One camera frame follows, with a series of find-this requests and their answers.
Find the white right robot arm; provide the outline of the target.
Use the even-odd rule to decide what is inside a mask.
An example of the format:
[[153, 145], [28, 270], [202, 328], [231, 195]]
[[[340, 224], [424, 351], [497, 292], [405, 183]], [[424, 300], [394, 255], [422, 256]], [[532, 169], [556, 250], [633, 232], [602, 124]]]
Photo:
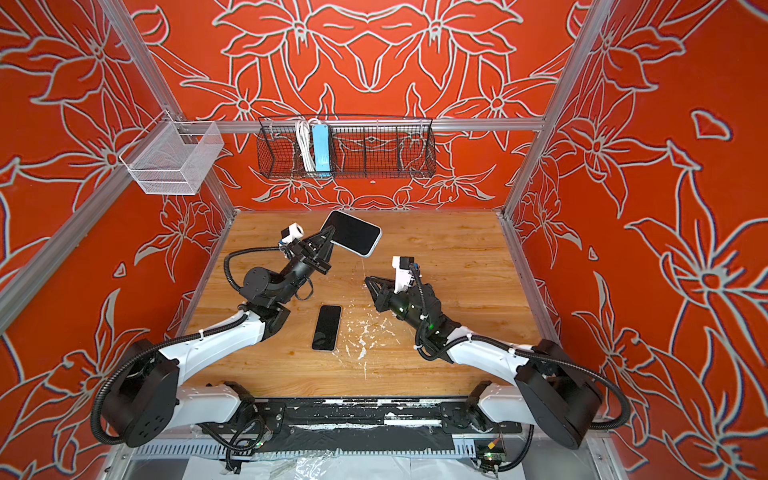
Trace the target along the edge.
[[472, 331], [442, 310], [431, 285], [369, 276], [365, 285], [380, 313], [391, 312], [414, 330], [414, 348], [429, 362], [473, 367], [498, 378], [473, 394], [474, 407], [494, 423], [539, 428], [556, 443], [578, 448], [590, 431], [615, 430], [631, 417], [631, 403], [605, 375], [574, 363], [550, 340], [506, 343]]

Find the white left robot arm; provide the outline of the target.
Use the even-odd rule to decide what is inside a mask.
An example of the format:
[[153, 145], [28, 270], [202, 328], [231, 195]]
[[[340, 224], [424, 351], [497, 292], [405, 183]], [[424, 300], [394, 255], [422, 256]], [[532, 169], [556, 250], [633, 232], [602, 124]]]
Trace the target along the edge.
[[200, 371], [246, 347], [275, 336], [290, 316], [287, 303], [310, 283], [315, 272], [331, 268], [334, 227], [305, 237], [298, 224], [282, 232], [276, 250], [287, 259], [279, 272], [253, 267], [235, 280], [227, 254], [223, 272], [242, 303], [228, 319], [196, 333], [154, 344], [140, 340], [125, 351], [118, 366], [94, 396], [89, 418], [94, 438], [104, 445], [138, 447], [180, 426], [233, 420], [249, 398], [238, 385], [204, 389], [185, 383]]

